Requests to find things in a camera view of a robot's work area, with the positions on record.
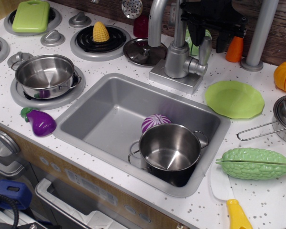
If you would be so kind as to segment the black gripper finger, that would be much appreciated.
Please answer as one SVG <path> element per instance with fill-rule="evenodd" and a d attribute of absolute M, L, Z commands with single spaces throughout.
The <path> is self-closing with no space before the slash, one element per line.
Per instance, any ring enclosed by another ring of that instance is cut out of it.
<path fill-rule="evenodd" d="M 216 52 L 222 53 L 235 36 L 234 31 L 220 31 L 216 40 Z"/>
<path fill-rule="evenodd" d="M 199 46 L 205 36 L 205 23 L 206 21 L 189 21 L 187 23 L 191 41 L 195 46 Z"/>

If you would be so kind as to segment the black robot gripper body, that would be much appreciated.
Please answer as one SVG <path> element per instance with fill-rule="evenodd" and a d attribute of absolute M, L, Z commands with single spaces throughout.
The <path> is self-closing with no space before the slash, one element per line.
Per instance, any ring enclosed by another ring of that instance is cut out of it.
<path fill-rule="evenodd" d="M 206 21 L 205 28 L 219 31 L 234 31 L 235 36 L 244 37 L 248 19 L 234 9 L 230 0 L 199 0 L 181 3 L 181 19 Z"/>

